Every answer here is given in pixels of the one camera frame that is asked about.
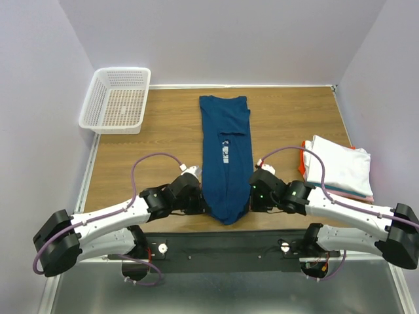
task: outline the folded white cloth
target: folded white cloth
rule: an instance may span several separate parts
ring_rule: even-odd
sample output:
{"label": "folded white cloth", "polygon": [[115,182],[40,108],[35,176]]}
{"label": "folded white cloth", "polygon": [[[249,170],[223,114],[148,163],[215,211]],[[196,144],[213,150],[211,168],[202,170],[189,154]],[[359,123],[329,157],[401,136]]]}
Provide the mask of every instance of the folded white cloth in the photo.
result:
{"label": "folded white cloth", "polygon": [[[363,196],[372,196],[369,183],[371,155],[364,149],[350,149],[330,142],[318,135],[306,141],[305,147],[316,153],[326,168],[325,184]],[[321,166],[310,153],[303,154],[307,182],[320,183]]]}

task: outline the laundry basket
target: laundry basket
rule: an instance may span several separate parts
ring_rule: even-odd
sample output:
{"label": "laundry basket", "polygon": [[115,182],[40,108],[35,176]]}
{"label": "laundry basket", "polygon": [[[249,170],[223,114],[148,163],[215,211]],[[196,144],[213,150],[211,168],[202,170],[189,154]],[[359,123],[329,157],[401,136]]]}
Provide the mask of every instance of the laundry basket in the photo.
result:
{"label": "laundry basket", "polygon": [[98,134],[139,133],[150,76],[144,67],[98,69],[84,99],[79,126]]}

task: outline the wooden tabletop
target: wooden tabletop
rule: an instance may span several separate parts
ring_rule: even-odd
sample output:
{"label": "wooden tabletop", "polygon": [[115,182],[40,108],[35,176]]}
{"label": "wooden tabletop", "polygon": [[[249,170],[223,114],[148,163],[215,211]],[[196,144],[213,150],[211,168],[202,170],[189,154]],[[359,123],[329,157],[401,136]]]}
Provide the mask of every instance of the wooden tabletop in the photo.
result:
{"label": "wooden tabletop", "polygon": [[[150,90],[139,134],[101,136],[84,212],[131,198],[131,166],[146,154],[169,152],[187,166],[202,166],[202,122],[198,100],[202,95],[247,96],[254,162],[275,148],[301,145],[315,134],[350,146],[329,87]],[[266,162],[275,167],[277,177],[285,182],[302,179],[297,171],[299,155],[296,150],[277,153]],[[173,160],[165,156],[149,158],[137,166],[137,190],[170,183],[178,175],[179,168]],[[319,217],[248,213],[231,226],[224,226],[207,215],[197,215],[170,216],[142,228],[146,232],[267,230],[306,228],[312,222],[342,226]]]}

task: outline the stack of folded clothes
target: stack of folded clothes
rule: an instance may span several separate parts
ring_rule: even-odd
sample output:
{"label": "stack of folded clothes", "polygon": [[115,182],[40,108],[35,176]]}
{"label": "stack of folded clothes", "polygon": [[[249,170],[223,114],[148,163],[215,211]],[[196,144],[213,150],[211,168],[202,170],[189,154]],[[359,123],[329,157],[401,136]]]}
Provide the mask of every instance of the stack of folded clothes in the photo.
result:
{"label": "stack of folded clothes", "polygon": [[[318,135],[302,146],[317,154],[326,168],[325,186],[330,193],[364,201],[374,201],[369,184],[371,155],[364,149],[343,147]],[[309,152],[300,153],[299,171],[308,183],[319,186],[321,166]]]}

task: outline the white wall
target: white wall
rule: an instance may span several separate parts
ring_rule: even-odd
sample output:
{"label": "white wall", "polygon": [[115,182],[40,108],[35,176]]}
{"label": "white wall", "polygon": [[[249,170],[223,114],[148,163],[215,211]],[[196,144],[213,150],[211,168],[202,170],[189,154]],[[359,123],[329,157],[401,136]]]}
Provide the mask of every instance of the white wall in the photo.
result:
{"label": "white wall", "polygon": [[36,313],[32,237],[74,209],[92,134],[77,118],[93,68],[56,0],[0,2],[0,313]]}
{"label": "white wall", "polygon": [[[372,154],[377,203],[406,203],[419,216],[418,13],[417,0],[387,1],[337,96],[352,143]],[[419,271],[405,276],[419,309]]]}
{"label": "white wall", "polygon": [[385,0],[60,0],[95,69],[152,84],[336,84]]}

